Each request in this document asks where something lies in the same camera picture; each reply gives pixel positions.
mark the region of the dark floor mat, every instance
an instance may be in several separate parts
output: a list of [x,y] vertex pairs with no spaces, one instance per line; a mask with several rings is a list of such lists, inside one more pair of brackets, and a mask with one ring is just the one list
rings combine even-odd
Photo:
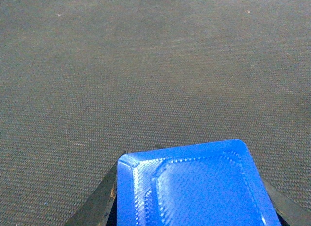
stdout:
[[233,138],[311,210],[311,0],[0,4],[0,225],[63,225],[124,150]]

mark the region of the textured fabric surface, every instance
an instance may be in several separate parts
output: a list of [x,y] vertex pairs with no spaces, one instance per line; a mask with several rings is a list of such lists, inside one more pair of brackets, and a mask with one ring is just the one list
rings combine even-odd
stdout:
[[311,210],[311,0],[0,7],[0,225],[63,225],[124,150],[233,138]]

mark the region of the gray carpet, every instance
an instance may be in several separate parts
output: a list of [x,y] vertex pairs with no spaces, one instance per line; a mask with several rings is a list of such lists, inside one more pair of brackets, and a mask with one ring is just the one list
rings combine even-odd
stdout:
[[63,225],[124,150],[233,138],[311,210],[311,0],[0,5],[0,225]]

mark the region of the blue plastic part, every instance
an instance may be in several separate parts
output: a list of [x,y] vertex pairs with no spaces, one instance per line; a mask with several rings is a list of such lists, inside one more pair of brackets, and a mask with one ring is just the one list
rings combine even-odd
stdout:
[[125,154],[118,226],[280,226],[240,140]]

